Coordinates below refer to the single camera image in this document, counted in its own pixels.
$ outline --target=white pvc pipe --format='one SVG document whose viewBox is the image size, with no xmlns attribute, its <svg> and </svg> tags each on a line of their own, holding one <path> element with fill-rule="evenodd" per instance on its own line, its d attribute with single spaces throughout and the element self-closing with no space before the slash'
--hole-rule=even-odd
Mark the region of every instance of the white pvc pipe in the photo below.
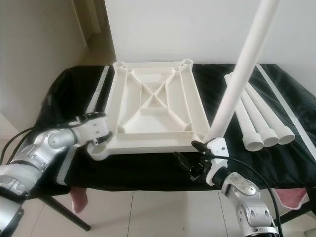
<svg viewBox="0 0 316 237">
<path fill-rule="evenodd" d="M 225 75 L 225 82 L 228 85 L 229 80 L 231 78 L 230 75 Z M 246 108 L 244 107 L 242 101 L 239 99 L 239 102 L 237 104 L 236 110 L 235 110 L 240 129 L 242 132 L 242 142 L 245 146 L 245 148 L 250 152 L 256 152 L 263 148 L 263 141 L 259 133 L 256 132 L 251 119 L 246 111 Z"/>
<path fill-rule="evenodd" d="M 262 116 L 265 118 L 268 125 L 276 132 L 277 136 L 279 137 L 278 143 L 280 145 L 284 145 L 292 142 L 295 139 L 295 135 L 292 130 L 283 124 L 283 122 L 273 112 L 269 105 L 249 83 L 246 86 L 246 91 Z"/>
<path fill-rule="evenodd" d="M 241 100 L 249 114 L 252 124 L 256 128 L 256 131 L 260 134 L 264 146 L 271 147 L 276 145 L 278 142 L 276 132 L 269 127 L 246 91 L 241 94 Z"/>
<path fill-rule="evenodd" d="M 224 93 L 212 126 L 203 140 L 204 142 L 212 138 L 224 137 L 241 93 L 244 91 L 258 61 L 278 3 L 279 0 L 261 0 L 235 66 L 232 83 L 229 84 Z"/>
</svg>

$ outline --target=table leg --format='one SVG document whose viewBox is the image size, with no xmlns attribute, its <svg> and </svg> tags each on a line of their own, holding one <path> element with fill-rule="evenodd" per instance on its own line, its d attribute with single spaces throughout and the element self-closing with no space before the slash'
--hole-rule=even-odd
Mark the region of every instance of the table leg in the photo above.
<svg viewBox="0 0 316 237">
<path fill-rule="evenodd" d="M 66 207 L 64 207 L 61 203 L 59 203 L 56 199 L 53 197 L 40 197 L 39 198 L 42 202 L 53 208 L 55 211 L 62 214 L 64 217 L 66 217 L 68 220 L 72 221 L 77 226 L 81 227 L 85 231 L 89 231 L 91 227 L 85 223 L 82 219 L 80 219 L 78 216 L 76 216 L 73 212 L 68 210 Z"/>
<path fill-rule="evenodd" d="M 314 207 L 314 204 L 311 201 L 308 201 L 306 203 L 304 203 L 300 209 L 298 210 L 291 210 L 287 213 L 285 213 L 284 215 L 280 216 L 280 221 L 281 224 L 284 224 L 290 220 L 295 219 L 296 217 L 299 217 L 309 211 L 311 211 Z"/>
</svg>

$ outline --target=pink cloth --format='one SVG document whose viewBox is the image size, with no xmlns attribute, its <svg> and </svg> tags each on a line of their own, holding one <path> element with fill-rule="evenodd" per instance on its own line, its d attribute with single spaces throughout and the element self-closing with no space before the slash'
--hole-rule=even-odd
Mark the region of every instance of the pink cloth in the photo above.
<svg viewBox="0 0 316 237">
<path fill-rule="evenodd" d="M 71 187 L 69 192 L 73 203 L 73 213 L 81 213 L 88 204 L 87 189 L 80 187 Z"/>
<path fill-rule="evenodd" d="M 88 196 L 86 191 L 86 188 L 71 187 L 69 194 L 73 203 L 73 212 L 76 214 L 82 212 L 88 204 Z M 301 208 L 302 202 L 307 195 L 305 188 L 274 189 L 274 192 L 283 206 L 293 210 L 298 210 Z"/>
<path fill-rule="evenodd" d="M 302 202 L 307 195 L 305 188 L 298 189 L 274 189 L 281 204 L 286 208 L 298 210 L 302 206 Z"/>
</svg>

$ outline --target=black cable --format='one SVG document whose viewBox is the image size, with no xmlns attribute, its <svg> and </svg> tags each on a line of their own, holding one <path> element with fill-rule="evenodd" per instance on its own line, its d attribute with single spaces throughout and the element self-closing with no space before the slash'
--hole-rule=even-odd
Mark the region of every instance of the black cable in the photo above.
<svg viewBox="0 0 316 237">
<path fill-rule="evenodd" d="M 6 145 L 4 146 L 3 150 L 2 150 L 2 153 L 1 153 L 1 157 L 0 157 L 0 164 L 2 164 L 3 162 L 3 158 L 4 158 L 4 155 L 5 155 L 5 151 L 6 149 L 10 146 L 10 144 L 19 136 L 21 136 L 23 133 L 26 133 L 30 130 L 32 130 L 33 127 L 30 127 L 30 128 L 27 128 L 25 130 L 23 130 L 22 132 L 19 132 L 18 134 L 16 134 L 14 137 L 12 137 L 7 143 Z"/>
<path fill-rule="evenodd" d="M 234 159 L 234 158 L 227 158 L 227 157 L 221 157 L 221 159 L 226 159 L 226 160 L 233 160 L 233 161 L 236 161 L 244 166 L 246 166 L 248 169 L 252 170 L 252 172 L 254 172 L 256 175 L 258 175 L 258 177 L 260 177 L 262 179 L 262 181 L 266 184 L 267 186 L 267 189 L 270 193 L 270 196 L 271 196 L 271 199 L 272 199 L 272 202 L 273 202 L 273 206 L 275 207 L 275 212 L 276 212 L 276 220 L 277 220 L 277 228 L 278 228 L 278 233 L 279 233 L 279 236 L 280 237 L 283 237 L 283 232 L 282 232 L 282 226 L 281 226 L 281 221 L 280 221 L 280 213 L 278 211 L 278 207 L 277 207 L 277 202 L 276 202 L 276 198 L 272 192 L 272 189 L 270 187 L 270 185 L 268 184 L 268 182 L 265 180 L 264 177 L 261 176 L 261 174 L 259 174 L 255 169 L 253 169 L 250 165 L 240 161 L 240 160 L 237 160 L 237 159 Z"/>
<path fill-rule="evenodd" d="M 22 143 L 25 141 L 25 139 L 28 138 L 29 134 L 32 133 L 32 131 L 30 131 L 28 134 L 26 134 L 24 137 L 22 137 L 21 141 L 18 143 L 18 145 L 16 145 L 16 147 L 14 148 L 9 160 L 7 161 L 6 164 L 9 164 L 13 158 L 15 157 L 15 154 L 17 153 L 17 151 L 20 149 L 20 146 L 22 145 Z"/>
</svg>

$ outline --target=pipe end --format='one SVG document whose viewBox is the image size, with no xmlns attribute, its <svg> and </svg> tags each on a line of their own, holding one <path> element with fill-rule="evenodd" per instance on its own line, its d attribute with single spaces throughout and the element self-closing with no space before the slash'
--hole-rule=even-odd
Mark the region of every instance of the pipe end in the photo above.
<svg viewBox="0 0 316 237">
<path fill-rule="evenodd" d="M 278 136 L 273 129 L 267 127 L 260 130 L 258 133 L 261 135 L 264 147 L 272 147 L 278 143 Z"/>
<path fill-rule="evenodd" d="M 292 132 L 292 130 L 287 126 L 279 126 L 275 128 L 275 132 L 279 137 L 278 143 L 280 145 L 288 144 L 295 139 L 295 134 Z"/>
<path fill-rule="evenodd" d="M 246 134 L 243 136 L 242 141 L 246 150 L 250 152 L 256 152 L 258 150 L 261 150 L 264 145 L 262 138 L 258 133 Z"/>
</svg>

